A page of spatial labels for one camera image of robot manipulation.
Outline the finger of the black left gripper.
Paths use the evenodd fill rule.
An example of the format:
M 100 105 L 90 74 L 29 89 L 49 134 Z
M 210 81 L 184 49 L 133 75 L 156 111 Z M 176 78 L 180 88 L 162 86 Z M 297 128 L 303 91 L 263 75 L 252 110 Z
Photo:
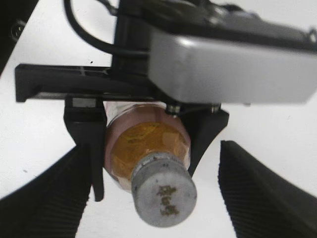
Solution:
M 191 162 L 188 172 L 191 176 L 214 139 L 227 127 L 229 113 L 221 104 L 167 104 L 166 113 L 181 119 L 191 139 Z

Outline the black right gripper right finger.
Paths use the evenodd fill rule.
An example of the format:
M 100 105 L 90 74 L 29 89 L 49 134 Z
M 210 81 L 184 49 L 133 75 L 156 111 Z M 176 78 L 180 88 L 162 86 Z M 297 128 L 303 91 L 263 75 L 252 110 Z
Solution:
M 317 236 L 317 198 L 234 141 L 221 142 L 218 184 L 236 237 Z

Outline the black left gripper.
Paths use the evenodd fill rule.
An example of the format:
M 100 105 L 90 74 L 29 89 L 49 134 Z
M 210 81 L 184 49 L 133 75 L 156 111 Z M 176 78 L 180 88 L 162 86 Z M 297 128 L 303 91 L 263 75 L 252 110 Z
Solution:
M 63 2 L 73 31 L 86 43 L 112 55 L 112 60 L 135 63 L 131 70 L 96 66 L 19 64 L 15 68 L 15 98 L 65 99 L 64 122 L 76 145 L 89 151 L 95 201 L 105 195 L 103 167 L 107 117 L 103 101 L 161 101 L 173 103 L 142 71 L 148 68 L 149 51 L 120 47 L 89 34 L 75 19 L 71 2 Z

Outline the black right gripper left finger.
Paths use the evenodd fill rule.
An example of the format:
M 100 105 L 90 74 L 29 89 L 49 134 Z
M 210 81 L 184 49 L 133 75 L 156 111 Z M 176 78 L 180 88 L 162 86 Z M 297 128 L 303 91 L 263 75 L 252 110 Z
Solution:
M 91 189 L 88 149 L 75 146 L 38 177 L 0 200 L 2 238 L 73 238 Z

